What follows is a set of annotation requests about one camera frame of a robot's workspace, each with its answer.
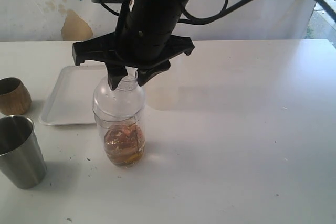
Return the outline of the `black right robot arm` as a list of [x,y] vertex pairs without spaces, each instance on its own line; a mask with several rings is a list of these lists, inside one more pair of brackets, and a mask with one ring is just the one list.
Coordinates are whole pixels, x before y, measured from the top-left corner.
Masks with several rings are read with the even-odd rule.
[[[179,23],[207,25],[253,0],[241,0],[234,5],[224,2],[220,12],[207,18],[197,18],[186,10],[189,0],[91,0],[105,9],[120,4],[114,32],[72,47],[76,66],[91,60],[103,62],[111,90],[118,87],[127,74],[127,67],[136,68],[138,84],[145,85],[158,74],[169,70],[170,60],[180,54],[189,55],[194,49],[190,38],[173,35]],[[331,18],[335,11],[324,0],[315,0]]]

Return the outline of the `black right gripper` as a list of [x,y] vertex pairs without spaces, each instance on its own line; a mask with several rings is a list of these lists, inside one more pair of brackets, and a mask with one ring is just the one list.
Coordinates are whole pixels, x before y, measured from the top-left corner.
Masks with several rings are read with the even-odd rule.
[[126,39],[117,41],[115,33],[72,44],[72,56],[76,66],[85,61],[106,63],[108,85],[115,90],[128,75],[127,67],[135,67],[138,85],[144,86],[155,76],[169,70],[169,60],[180,55],[190,55],[195,48],[189,37],[171,35],[162,45],[137,43]]

